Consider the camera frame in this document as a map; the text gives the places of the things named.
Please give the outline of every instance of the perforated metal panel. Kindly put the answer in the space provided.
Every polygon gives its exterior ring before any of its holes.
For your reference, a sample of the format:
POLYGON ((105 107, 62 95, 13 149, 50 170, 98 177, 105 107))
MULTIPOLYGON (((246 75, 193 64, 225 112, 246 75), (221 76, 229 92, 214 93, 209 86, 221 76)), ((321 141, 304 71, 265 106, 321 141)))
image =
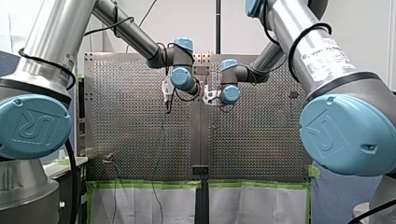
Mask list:
MULTIPOLYGON (((251 63, 256 57, 212 55, 211 70, 219 70, 219 63, 229 58, 251 63)), ((212 80, 216 88, 216 73, 212 80)), ((304 181, 310 159, 299 135, 305 98, 301 86, 283 65, 268 82, 239 87, 242 97, 230 113, 210 108, 210 178, 304 181)))
POLYGON ((138 55, 86 55, 89 179, 151 179, 156 166, 154 179, 191 179, 191 106, 175 99, 164 114, 163 77, 138 55))
MULTIPOLYGON (((256 58, 200 57, 196 66, 204 69, 194 71, 201 81, 207 66, 218 70, 224 59, 251 63, 256 58)), ((305 181, 311 160, 300 142, 298 124, 305 96, 286 65, 266 83, 241 83, 242 98, 230 113, 202 101, 185 103, 175 98, 172 114, 165 116, 163 76, 163 70, 149 69, 135 54, 86 55, 89 179, 117 175, 151 179, 162 156, 154 176, 157 180, 191 179, 193 165, 209 165, 212 179, 305 181), (114 154, 117 168, 104 162, 109 154, 114 154)), ((212 89, 219 85, 216 73, 208 81, 212 89)))

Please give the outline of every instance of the black wire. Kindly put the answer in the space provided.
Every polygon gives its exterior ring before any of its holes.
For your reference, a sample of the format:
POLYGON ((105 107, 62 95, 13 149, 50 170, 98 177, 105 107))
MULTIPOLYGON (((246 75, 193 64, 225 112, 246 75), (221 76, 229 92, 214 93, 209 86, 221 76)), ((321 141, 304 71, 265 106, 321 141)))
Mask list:
POLYGON ((114 212, 113 212, 113 219, 112 219, 112 224, 114 224, 114 221, 116 220, 116 214, 117 214, 117 180, 119 180, 122 184, 121 178, 120 178, 120 170, 114 160, 114 157, 111 158, 111 163, 113 164, 114 171, 116 172, 116 178, 114 180, 114 212))
POLYGON ((353 218, 353 219, 352 219, 350 222, 348 222, 347 224, 358 224, 358 223, 361 223, 361 220, 363 220, 363 219, 365 219, 365 218, 367 218, 367 217, 369 217, 369 216, 372 216, 372 215, 374 215, 375 213, 378 213, 378 212, 381 212, 381 211, 383 211, 383 210, 385 210, 385 209, 388 209, 388 208, 390 208, 390 207, 392 207, 392 206, 394 206, 394 205, 396 205, 396 199, 393 200, 393 201, 390 201, 390 202, 388 202, 388 203, 384 203, 384 204, 382 204, 382 205, 379 205, 377 208, 373 208, 372 210, 370 210, 370 211, 368 211, 368 212, 366 212, 366 213, 363 213, 363 214, 361 214, 361 215, 358 216, 358 217, 353 218))
POLYGON ((114 224, 114 221, 116 220, 116 214, 117 214, 117 178, 114 180, 114 212, 113 212, 113 219, 111 221, 112 224, 114 224))
POLYGON ((317 29, 323 29, 323 28, 327 28, 329 35, 332 34, 332 27, 324 22, 318 22, 316 24, 313 24, 311 27, 306 28, 305 30, 303 30, 300 35, 294 40, 294 42, 291 44, 290 47, 290 51, 289 51, 289 57, 288 57, 288 64, 289 64, 289 71, 291 73, 291 75, 293 76, 294 80, 296 80, 297 82, 300 82, 297 78, 297 76, 295 75, 294 72, 294 53, 297 50, 297 46, 300 43, 300 41, 306 36, 308 35, 311 31, 313 30, 317 30, 317 29))
POLYGON ((54 67, 57 67, 57 68, 61 69, 62 72, 65 72, 67 75, 69 75, 72 78, 72 83, 66 88, 67 90, 72 89, 74 87, 74 85, 76 85, 76 77, 75 77, 75 75, 71 71, 69 71, 67 68, 65 68, 65 67, 63 67, 63 66, 61 66, 61 65, 59 65, 57 63, 53 63, 53 62, 44 60, 42 58, 29 56, 29 55, 25 54, 23 51, 24 51, 24 48, 20 49, 18 51, 18 53, 21 55, 21 57, 26 58, 26 59, 30 59, 30 60, 33 60, 33 61, 36 61, 36 62, 39 62, 39 63, 46 63, 46 64, 49 64, 49 65, 52 65, 54 67))
POLYGON ((79 193, 78 193, 78 169, 76 164, 76 158, 74 156, 72 144, 70 139, 67 138, 64 143, 66 146, 67 155, 70 160, 70 171, 72 175, 72 208, 70 214, 70 224, 75 224, 77 220, 78 210, 79 210, 79 193))
MULTIPOLYGON (((154 1, 151 3, 151 6, 149 7, 148 11, 146 12, 146 15, 143 17, 142 21, 139 23, 139 27, 142 26, 143 21, 145 21, 146 17, 149 15, 150 11, 151 11, 152 8, 154 7, 155 3, 157 3, 157 1, 158 1, 158 0, 154 0, 154 1)), ((129 48, 129 45, 126 46, 125 53, 128 53, 128 48, 129 48)))
POLYGON ((163 60, 163 64, 165 65, 165 75, 169 74, 169 65, 168 65, 168 50, 165 44, 158 42, 157 45, 163 48, 163 54, 161 55, 161 59, 163 60))
POLYGON ((219 105, 219 110, 225 114, 228 114, 233 111, 233 109, 235 108, 235 105, 232 105, 231 109, 229 109, 229 110, 225 110, 224 109, 225 107, 226 107, 226 105, 219 105))
POLYGON ((168 103, 168 102, 166 103, 166 114, 172 113, 172 104, 173 104, 173 98, 174 98, 174 96, 175 96, 175 91, 176 91, 176 88, 174 88, 174 90, 173 90, 173 92, 172 92, 170 102, 169 102, 169 103, 168 103))
POLYGON ((279 42, 277 42, 275 39, 273 39, 271 37, 270 33, 268 32, 268 27, 267 27, 267 7, 268 7, 268 0, 264 0, 263 6, 262 6, 262 26, 264 27, 265 35, 268 37, 269 40, 271 40, 271 42, 273 42, 274 44, 280 46, 279 42))
MULTIPOLYGON (((119 21, 119 4, 117 2, 114 2, 114 24, 117 24, 119 21)), ((120 38, 120 36, 117 34, 117 26, 114 27, 114 36, 120 38)))
POLYGON ((165 116, 166 115, 163 114, 163 118, 162 118, 162 121, 161 121, 161 126, 163 128, 163 146, 162 146, 162 149, 161 149, 161 153, 158 156, 157 161, 155 162, 155 167, 154 167, 154 170, 153 170, 152 176, 151 176, 151 187, 152 187, 152 190, 153 190, 153 193, 154 193, 155 200, 157 201, 158 205, 160 206, 161 224, 163 224, 163 205, 161 204, 160 199, 158 199, 157 191, 155 190, 155 187, 154 187, 154 177, 155 177, 155 174, 157 173, 158 167, 160 165, 160 161, 163 158, 163 153, 165 152, 165 143, 166 143, 166 131, 165 131, 165 126, 164 126, 165 116))
POLYGON ((91 31, 85 33, 84 36, 91 35, 91 34, 93 34, 93 33, 97 33, 97 32, 101 32, 101 31, 105 31, 105 30, 114 28, 114 27, 116 27, 116 26, 118 26, 118 25, 120 25, 120 24, 122 24, 123 22, 126 22, 126 21, 128 21, 128 20, 131 20, 131 22, 133 22, 133 21, 134 21, 134 17, 128 17, 128 18, 126 18, 126 19, 124 19, 124 20, 122 20, 122 21, 119 21, 119 22, 117 22, 117 23, 114 23, 114 24, 109 25, 109 26, 104 27, 104 28, 100 28, 100 29, 96 29, 96 30, 91 30, 91 31))
POLYGON ((199 86, 199 81, 195 78, 195 81, 197 83, 197 88, 198 88, 198 92, 190 99, 184 99, 182 97, 180 97, 180 95, 178 94, 178 92, 175 90, 176 96, 178 99, 180 99, 183 102, 192 102, 194 101, 196 98, 199 97, 199 95, 201 94, 201 87, 199 86))

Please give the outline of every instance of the vertical metal post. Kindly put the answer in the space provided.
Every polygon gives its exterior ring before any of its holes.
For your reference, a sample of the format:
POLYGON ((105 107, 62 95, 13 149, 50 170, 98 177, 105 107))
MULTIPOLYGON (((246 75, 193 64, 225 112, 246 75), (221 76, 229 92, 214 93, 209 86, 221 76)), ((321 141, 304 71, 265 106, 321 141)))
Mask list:
MULTIPOLYGON (((195 61, 193 67, 194 76, 200 81, 201 89, 204 88, 205 80, 210 70, 210 55, 201 54, 196 55, 200 60, 195 61)), ((192 163, 192 176, 194 179, 201 181, 201 187, 196 190, 195 195, 195 224, 209 224, 209 186, 208 186, 208 117, 209 107, 201 101, 202 96, 197 102, 193 102, 191 109, 197 111, 199 114, 195 122, 192 123, 192 128, 198 132, 194 136, 199 139, 199 143, 194 148, 194 155, 199 158, 192 163)))
POLYGON ((221 0, 216 0, 216 54, 221 54, 221 0))

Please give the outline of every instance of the metal stand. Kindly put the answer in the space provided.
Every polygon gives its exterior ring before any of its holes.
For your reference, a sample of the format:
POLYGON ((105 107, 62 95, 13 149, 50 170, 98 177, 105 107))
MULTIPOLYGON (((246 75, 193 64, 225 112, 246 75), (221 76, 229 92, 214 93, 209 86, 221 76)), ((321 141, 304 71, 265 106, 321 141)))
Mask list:
MULTIPOLYGON (((195 54, 195 57, 198 58, 199 62, 204 60, 203 54, 195 54)), ((207 64, 197 64, 193 67, 193 75, 200 81, 201 86, 201 95, 191 105, 191 109, 198 109, 202 116, 199 116, 192 124, 194 131, 197 132, 193 134, 193 136, 199 136, 197 140, 199 140, 199 144, 195 145, 195 152, 199 152, 195 158, 198 160, 192 161, 192 178, 201 180, 201 187, 196 190, 195 196, 195 224, 208 224, 209 223, 209 162, 208 162, 208 135, 207 122, 203 122, 203 120, 208 120, 209 109, 205 106, 204 102, 201 100, 204 94, 204 85, 207 74, 209 74, 210 67, 207 64)))

